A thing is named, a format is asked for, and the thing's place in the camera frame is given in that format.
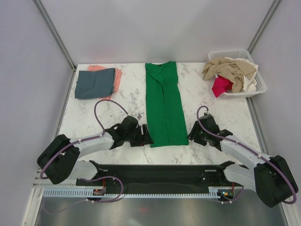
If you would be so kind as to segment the green polo shirt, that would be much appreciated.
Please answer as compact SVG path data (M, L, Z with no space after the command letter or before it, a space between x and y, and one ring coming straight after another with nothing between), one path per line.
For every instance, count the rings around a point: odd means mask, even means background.
M188 134L178 89L177 65L145 64L146 118L152 148L188 145Z

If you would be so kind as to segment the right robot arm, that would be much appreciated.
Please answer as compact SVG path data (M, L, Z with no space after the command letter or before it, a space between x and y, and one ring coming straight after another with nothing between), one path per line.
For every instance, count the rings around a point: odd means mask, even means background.
M280 203L294 204L299 191L286 160L276 155L259 153L241 142L232 132L219 129L212 115L205 113L198 118L188 139L202 146L210 145L240 162L228 161L220 165L215 174L216 182L227 185L234 182L256 192L268 207Z

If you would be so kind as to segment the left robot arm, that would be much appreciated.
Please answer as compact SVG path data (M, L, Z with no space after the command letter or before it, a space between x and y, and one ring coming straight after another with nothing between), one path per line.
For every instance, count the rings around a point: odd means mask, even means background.
M112 150L128 142L131 147L152 145L153 139L146 124L140 125L133 116L127 116L103 132L82 138L68 138L61 134L48 145L37 159L41 168L40 179L49 179L54 185L66 179L81 178L93 185L103 181L94 161L78 159L98 151Z

